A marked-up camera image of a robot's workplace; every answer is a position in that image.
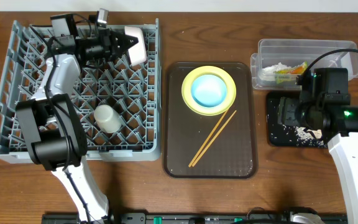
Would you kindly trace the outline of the green orange snack wrapper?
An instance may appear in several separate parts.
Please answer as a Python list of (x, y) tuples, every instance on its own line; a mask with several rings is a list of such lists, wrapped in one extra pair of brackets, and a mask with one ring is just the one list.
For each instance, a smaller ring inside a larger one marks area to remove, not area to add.
[(302, 64), (295, 67), (278, 68), (276, 71), (274, 71), (274, 74), (276, 75), (275, 81), (277, 84), (293, 81), (296, 76), (302, 75), (307, 67), (307, 62), (303, 62)]

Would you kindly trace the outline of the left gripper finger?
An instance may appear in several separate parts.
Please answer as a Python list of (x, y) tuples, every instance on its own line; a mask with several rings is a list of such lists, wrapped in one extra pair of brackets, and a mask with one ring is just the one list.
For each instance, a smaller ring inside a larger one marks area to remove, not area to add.
[(134, 43), (129, 44), (114, 44), (112, 46), (112, 60), (121, 58), (123, 55), (128, 54), (131, 47), (135, 46)]
[(116, 32), (113, 30), (110, 31), (110, 39), (113, 46), (115, 47), (133, 47), (135, 46), (135, 44), (139, 43), (137, 37)]

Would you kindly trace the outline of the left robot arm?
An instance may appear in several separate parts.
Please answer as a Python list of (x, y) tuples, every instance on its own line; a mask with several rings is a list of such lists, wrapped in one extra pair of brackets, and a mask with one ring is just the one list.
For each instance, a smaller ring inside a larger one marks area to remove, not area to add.
[(30, 159), (63, 184), (78, 209), (79, 223), (112, 223), (109, 200), (88, 166), (85, 130), (70, 97), (88, 61), (128, 55), (131, 65), (138, 65), (147, 57), (145, 40), (138, 27), (109, 29), (105, 9), (86, 20), (90, 35), (80, 37), (74, 17), (52, 16), (52, 36), (38, 36), (46, 46), (47, 69), (37, 91), (17, 104), (16, 115)]

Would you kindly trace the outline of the pink white bowl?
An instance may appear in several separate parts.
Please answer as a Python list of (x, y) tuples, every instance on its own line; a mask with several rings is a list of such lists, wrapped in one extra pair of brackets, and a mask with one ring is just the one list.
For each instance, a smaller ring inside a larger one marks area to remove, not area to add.
[(144, 63), (147, 60), (147, 52), (145, 49), (145, 40), (142, 29), (138, 27), (125, 26), (124, 33), (125, 35), (135, 37), (138, 40), (138, 42), (128, 50), (131, 66)]

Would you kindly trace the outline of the light blue bowl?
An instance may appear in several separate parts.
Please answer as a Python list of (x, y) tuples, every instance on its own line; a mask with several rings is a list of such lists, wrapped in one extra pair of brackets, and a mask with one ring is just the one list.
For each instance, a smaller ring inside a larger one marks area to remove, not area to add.
[(199, 105), (212, 108), (225, 100), (227, 87), (224, 81), (216, 75), (201, 75), (192, 83), (191, 95)]

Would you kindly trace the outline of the white plastic cup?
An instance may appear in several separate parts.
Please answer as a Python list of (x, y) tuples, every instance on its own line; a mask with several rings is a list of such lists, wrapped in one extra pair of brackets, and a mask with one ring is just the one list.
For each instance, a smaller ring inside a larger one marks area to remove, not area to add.
[(115, 133), (121, 128), (119, 114), (109, 105), (99, 105), (94, 111), (94, 118), (100, 130), (105, 133)]

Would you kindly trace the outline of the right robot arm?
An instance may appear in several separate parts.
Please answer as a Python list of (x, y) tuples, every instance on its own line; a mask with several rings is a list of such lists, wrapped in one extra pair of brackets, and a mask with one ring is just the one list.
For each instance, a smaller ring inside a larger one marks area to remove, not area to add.
[(281, 98), (278, 123), (321, 131), (339, 175), (347, 221), (358, 223), (358, 107), (351, 106), (348, 71), (306, 69), (296, 83), (300, 95)]

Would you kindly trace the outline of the white paper napkin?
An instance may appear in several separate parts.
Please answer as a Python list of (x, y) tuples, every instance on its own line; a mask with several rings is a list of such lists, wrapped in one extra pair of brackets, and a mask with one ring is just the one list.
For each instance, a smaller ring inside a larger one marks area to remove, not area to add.
[(259, 71), (259, 78), (263, 81), (273, 82), (276, 79), (276, 73), (282, 70), (290, 69), (291, 67), (279, 62), (276, 65), (262, 68)]

